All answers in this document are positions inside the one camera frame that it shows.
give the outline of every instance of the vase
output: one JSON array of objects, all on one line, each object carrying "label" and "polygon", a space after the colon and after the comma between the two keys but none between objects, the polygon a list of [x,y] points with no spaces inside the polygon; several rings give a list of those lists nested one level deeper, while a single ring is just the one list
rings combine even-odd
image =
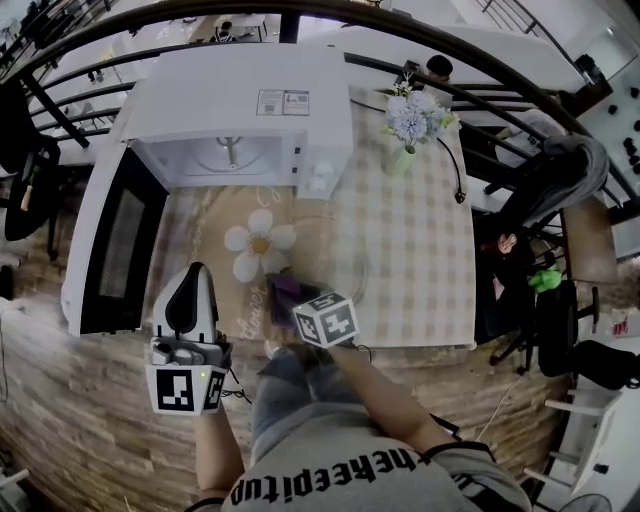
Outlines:
[{"label": "vase", "polygon": [[402,177],[411,169],[415,159],[415,147],[402,145],[389,154],[384,165],[385,174],[393,177]]}]

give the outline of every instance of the checkered tablecloth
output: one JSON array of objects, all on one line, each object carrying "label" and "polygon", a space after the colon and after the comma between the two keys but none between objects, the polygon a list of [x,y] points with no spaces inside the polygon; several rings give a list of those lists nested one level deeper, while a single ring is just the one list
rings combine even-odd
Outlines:
[{"label": "checkered tablecloth", "polygon": [[[362,89],[352,99],[384,109],[382,94]],[[354,169],[334,193],[329,282],[361,295],[361,342],[374,347],[475,346],[475,262],[470,201],[456,203],[457,178],[437,141],[418,148],[402,178],[383,173],[392,150],[384,114],[352,104]],[[466,190],[458,133],[451,148]]]},{"label": "checkered tablecloth", "polygon": [[[383,95],[361,89],[352,89],[352,99],[386,106]],[[382,169],[392,150],[391,137],[381,133],[384,114],[352,104],[352,116],[354,165],[332,201],[298,200],[293,208],[290,221],[298,241],[289,256],[294,273],[309,278],[307,260],[317,260],[323,270],[310,275],[354,296],[360,340],[368,346],[475,346],[471,206],[469,200],[459,205],[454,199],[457,178],[451,157],[437,142],[421,146],[411,172],[390,178]],[[458,134],[450,131],[443,140],[458,162],[466,190]],[[198,245],[215,231],[204,224],[215,203],[212,195],[212,189],[200,187],[174,189],[169,196],[156,240],[146,318],[169,279],[194,254],[206,256],[198,254]]]}]

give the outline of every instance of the wooden floor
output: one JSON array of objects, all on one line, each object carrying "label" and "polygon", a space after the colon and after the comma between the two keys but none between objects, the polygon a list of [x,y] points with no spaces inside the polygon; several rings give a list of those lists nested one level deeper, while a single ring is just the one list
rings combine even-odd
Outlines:
[{"label": "wooden floor", "polygon": [[[62,224],[60,260],[48,263],[39,236],[17,271],[20,298],[0,314],[9,388],[8,401],[0,404],[0,448],[13,453],[18,468],[31,471],[30,481],[52,509],[123,511],[126,498],[133,511],[182,510],[195,498],[191,420],[151,412],[143,371],[148,333],[66,334],[58,297],[72,223]],[[234,368],[251,397],[265,362],[262,345],[235,343]],[[374,364],[474,440],[517,378],[520,354],[489,366],[497,348],[392,349],[375,352]],[[561,398],[567,387],[566,379],[533,371],[518,382],[483,437],[516,477],[525,466],[542,469],[560,423],[543,403]],[[246,456],[249,405],[225,400]]]}]

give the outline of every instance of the green object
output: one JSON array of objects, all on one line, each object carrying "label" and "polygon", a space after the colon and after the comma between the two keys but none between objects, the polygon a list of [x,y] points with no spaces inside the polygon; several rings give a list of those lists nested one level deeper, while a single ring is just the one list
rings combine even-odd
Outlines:
[{"label": "green object", "polygon": [[416,159],[416,149],[413,146],[400,146],[385,162],[385,173],[393,177],[404,176],[411,169]]},{"label": "green object", "polygon": [[555,290],[562,282],[562,273],[557,265],[549,267],[547,270],[538,270],[529,281],[536,293]]}]

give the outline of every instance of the gray t-shirt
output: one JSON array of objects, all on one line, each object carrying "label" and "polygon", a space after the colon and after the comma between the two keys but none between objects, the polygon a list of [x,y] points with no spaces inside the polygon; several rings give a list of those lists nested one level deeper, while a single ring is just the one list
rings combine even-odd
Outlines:
[{"label": "gray t-shirt", "polygon": [[483,444],[443,445],[421,455],[362,415],[340,413],[291,432],[224,501],[189,509],[231,510],[521,512],[531,505]]}]

